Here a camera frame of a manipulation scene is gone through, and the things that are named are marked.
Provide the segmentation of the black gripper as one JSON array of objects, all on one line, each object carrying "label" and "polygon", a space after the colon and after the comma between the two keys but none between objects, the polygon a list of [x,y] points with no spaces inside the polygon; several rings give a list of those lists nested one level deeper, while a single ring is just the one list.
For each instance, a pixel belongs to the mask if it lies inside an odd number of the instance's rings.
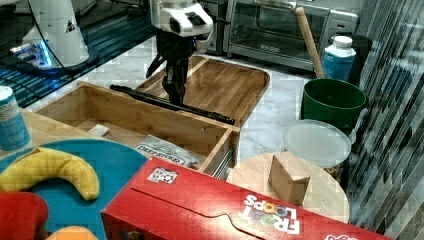
[{"label": "black gripper", "polygon": [[[175,33],[163,30],[156,31],[157,55],[147,69],[146,78],[149,78],[163,63],[166,64],[166,75],[162,79],[162,86],[170,102],[182,104],[185,96],[185,84],[189,60],[194,53],[194,37],[181,37]],[[171,63],[179,61],[176,68],[177,88],[175,82],[174,66]]]}]

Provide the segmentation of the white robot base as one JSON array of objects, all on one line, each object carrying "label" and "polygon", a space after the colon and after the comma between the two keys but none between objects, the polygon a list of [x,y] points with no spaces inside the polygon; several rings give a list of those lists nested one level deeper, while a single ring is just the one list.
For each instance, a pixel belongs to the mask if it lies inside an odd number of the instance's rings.
[{"label": "white robot base", "polygon": [[84,42],[72,0],[27,0],[34,27],[20,46],[9,53],[44,71],[73,71],[88,64],[93,55]]}]

